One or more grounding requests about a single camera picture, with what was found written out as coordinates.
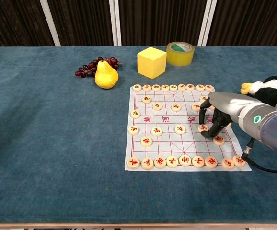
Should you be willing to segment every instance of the yellow cube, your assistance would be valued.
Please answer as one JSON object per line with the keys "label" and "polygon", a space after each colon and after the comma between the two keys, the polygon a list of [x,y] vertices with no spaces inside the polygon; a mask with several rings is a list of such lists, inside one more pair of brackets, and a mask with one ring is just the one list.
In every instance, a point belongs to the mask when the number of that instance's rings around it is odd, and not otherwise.
{"label": "yellow cube", "polygon": [[156,78],[165,72],[166,52],[149,47],[138,53],[138,73]]}

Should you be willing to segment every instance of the background wall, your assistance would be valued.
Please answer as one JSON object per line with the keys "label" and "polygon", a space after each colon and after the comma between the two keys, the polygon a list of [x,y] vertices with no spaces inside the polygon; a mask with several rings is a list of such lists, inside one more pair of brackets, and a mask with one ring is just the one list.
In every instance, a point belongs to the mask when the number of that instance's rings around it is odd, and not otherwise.
{"label": "background wall", "polygon": [[0,0],[0,46],[56,38],[62,46],[277,46],[277,0]]}

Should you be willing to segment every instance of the chinese chess board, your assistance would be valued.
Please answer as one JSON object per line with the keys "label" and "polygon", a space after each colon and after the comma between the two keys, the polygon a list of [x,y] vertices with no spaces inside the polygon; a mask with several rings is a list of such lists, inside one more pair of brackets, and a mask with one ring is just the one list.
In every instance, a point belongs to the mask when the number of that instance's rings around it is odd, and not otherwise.
{"label": "chinese chess board", "polygon": [[[231,169],[226,169],[221,162],[224,158],[232,159],[234,156],[242,155],[241,146],[233,133],[231,127],[226,127],[220,133],[225,138],[223,145],[216,145],[212,139],[203,137],[198,131],[199,126],[199,111],[192,109],[194,103],[201,104],[199,99],[202,96],[208,96],[208,91],[198,91],[196,87],[193,91],[134,91],[130,88],[129,100],[129,116],[128,128],[131,126],[138,127],[138,133],[131,135],[127,132],[127,148],[125,158],[125,170],[132,171],[147,171],[142,168],[142,160],[150,158],[155,161],[157,157],[164,157],[168,161],[168,157],[175,156],[179,159],[181,155],[189,156],[193,159],[195,156],[200,156],[203,159],[206,157],[214,157],[218,164],[215,168],[207,167],[205,164],[201,168],[193,165],[193,161],[189,166],[182,166],[179,162],[176,167],[153,167],[149,171],[251,171],[251,168],[246,163],[243,167],[234,166]],[[142,99],[147,96],[151,98],[150,103],[144,103]],[[161,110],[154,110],[152,105],[161,103]],[[171,106],[177,103],[181,105],[181,110],[175,112]],[[140,117],[132,118],[131,111],[137,110],[140,112]],[[208,108],[205,116],[205,125],[209,128],[212,126],[213,111]],[[175,133],[175,127],[183,125],[185,133],[182,135]],[[162,134],[158,137],[153,136],[150,132],[154,127],[162,129]],[[141,144],[141,139],[148,136],[152,139],[152,145],[144,147]],[[136,169],[127,166],[127,160],[135,157],[139,160],[139,167]]]}

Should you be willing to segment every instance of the blue tablecloth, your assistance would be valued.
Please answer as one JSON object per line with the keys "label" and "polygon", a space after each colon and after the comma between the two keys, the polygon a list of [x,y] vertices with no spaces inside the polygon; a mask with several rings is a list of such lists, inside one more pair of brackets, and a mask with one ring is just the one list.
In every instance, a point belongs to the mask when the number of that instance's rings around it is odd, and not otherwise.
{"label": "blue tablecloth", "polygon": [[[124,170],[133,84],[238,92],[277,75],[277,47],[197,47],[154,80],[136,70],[144,48],[0,47],[0,223],[277,223],[277,174]],[[74,76],[99,55],[123,63],[111,90]],[[251,157],[277,168],[260,143]]]}

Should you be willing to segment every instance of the pear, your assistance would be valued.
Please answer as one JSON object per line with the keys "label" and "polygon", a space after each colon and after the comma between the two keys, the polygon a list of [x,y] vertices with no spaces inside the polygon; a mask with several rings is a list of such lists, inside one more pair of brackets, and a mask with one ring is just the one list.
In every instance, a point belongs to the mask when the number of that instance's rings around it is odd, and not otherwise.
{"label": "pear", "polygon": [[118,81],[117,71],[106,61],[99,61],[95,75],[95,82],[100,88],[111,89]]}

